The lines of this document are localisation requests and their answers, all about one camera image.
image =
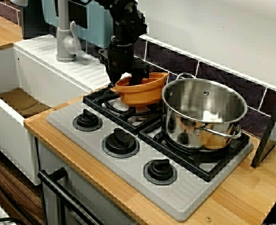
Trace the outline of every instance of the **black handle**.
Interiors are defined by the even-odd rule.
[[[57,183],[59,179],[65,176],[67,176],[67,171],[64,168],[60,168],[50,175],[45,170],[41,170],[38,173],[40,180],[62,200],[70,211],[75,213],[85,223],[89,225],[103,225],[83,204],[74,198],[62,185]]]

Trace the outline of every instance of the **dark tile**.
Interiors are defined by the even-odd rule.
[[[171,51],[167,48],[148,42],[146,61],[159,67],[167,69],[173,73],[182,72],[195,74],[198,61],[185,55]]]
[[[14,5],[10,0],[6,0],[6,4],[21,11],[21,7]]]
[[[86,51],[87,42],[84,41],[84,40],[81,40],[81,39],[80,39],[80,42],[81,42],[82,50],[85,52]]]
[[[17,10],[0,3],[0,16],[18,25]]]
[[[57,36],[56,29],[57,28],[55,26],[49,25],[48,27],[49,34],[56,37]]]
[[[197,78],[216,81],[234,89],[245,99],[248,106],[255,109],[259,108],[266,89],[259,84],[240,78],[233,74],[226,73],[204,63],[200,63],[199,65]]]
[[[145,58],[146,40],[139,38],[134,44],[134,55],[144,59]]]
[[[268,89],[265,94],[260,110],[263,113],[271,115],[274,110],[275,104],[276,104],[276,91]]]
[[[246,115],[240,120],[243,130],[261,138],[266,130],[270,117],[248,108]]]
[[[99,49],[101,49],[101,48],[87,42],[87,53],[90,55],[93,55],[94,57],[96,57],[98,59],[100,59],[100,54],[98,53]]]

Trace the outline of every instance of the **faucet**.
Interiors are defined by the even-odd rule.
[[[60,62],[72,62],[76,56],[88,59],[90,56],[82,51],[76,32],[76,23],[70,24],[68,0],[58,0],[59,27],[57,29],[56,59]]]

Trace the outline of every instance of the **stove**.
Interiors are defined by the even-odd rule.
[[[49,114],[47,121],[183,222],[254,147],[243,134],[218,151],[178,149],[161,132],[161,106],[128,107],[108,87]]]

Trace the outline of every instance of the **orange bowl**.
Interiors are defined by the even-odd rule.
[[[119,80],[111,91],[118,92],[121,101],[129,106],[145,106],[162,99],[162,89],[168,73],[150,73],[149,79],[143,79],[141,84],[129,86],[131,77]]]

